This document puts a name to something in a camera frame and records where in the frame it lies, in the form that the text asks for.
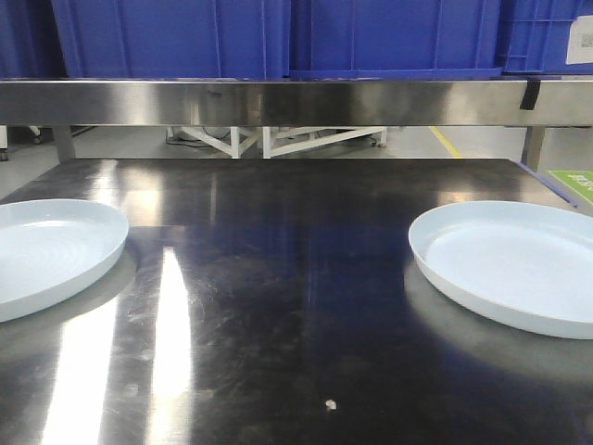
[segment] table leg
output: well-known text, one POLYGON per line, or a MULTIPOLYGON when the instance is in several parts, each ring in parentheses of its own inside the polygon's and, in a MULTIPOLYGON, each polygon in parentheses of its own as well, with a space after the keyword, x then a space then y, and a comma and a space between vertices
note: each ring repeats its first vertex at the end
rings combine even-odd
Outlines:
POLYGON ((72 133, 69 125, 58 125, 52 127, 54 139, 56 140, 57 158, 60 162, 76 158, 76 150, 72 141, 72 133))
POLYGON ((8 160, 8 136, 6 126, 0 125, 0 162, 8 160))
POLYGON ((534 172, 537 172, 537 167, 539 166, 539 157, 545 135, 546 127, 527 127, 521 163, 534 172))

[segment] white plastic tray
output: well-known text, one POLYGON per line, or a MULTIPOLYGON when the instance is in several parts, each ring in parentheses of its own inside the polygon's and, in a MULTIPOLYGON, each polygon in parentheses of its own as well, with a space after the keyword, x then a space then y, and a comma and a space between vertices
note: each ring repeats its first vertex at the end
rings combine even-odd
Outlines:
POLYGON ((593 338, 593 218, 472 201, 427 211, 409 236, 424 276, 461 306, 538 334, 593 338))
POLYGON ((128 221, 92 201, 47 199, 0 206, 0 322, 68 299, 118 260, 128 221))

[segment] stainless steel shelf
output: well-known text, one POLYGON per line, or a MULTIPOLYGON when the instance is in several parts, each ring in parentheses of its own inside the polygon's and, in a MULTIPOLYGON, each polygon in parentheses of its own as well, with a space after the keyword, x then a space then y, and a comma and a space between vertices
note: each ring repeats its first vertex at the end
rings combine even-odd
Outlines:
POLYGON ((4 81, 6 125, 593 123, 593 77, 489 81, 4 81), (539 89, 533 110, 525 93, 539 89))

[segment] small debris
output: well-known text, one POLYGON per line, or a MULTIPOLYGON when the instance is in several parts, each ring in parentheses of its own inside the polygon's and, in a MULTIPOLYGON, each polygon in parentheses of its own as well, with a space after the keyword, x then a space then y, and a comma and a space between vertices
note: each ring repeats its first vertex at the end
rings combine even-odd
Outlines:
POLYGON ((327 411, 335 411, 337 410, 337 403, 334 400, 328 399, 325 401, 325 406, 327 407, 327 411))

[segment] white label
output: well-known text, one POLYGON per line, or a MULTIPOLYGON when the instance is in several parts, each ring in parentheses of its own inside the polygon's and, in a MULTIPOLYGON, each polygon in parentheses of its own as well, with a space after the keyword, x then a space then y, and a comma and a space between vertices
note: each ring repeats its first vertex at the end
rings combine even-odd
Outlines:
POLYGON ((593 63, 593 16, 581 16, 571 26, 566 65, 593 63))

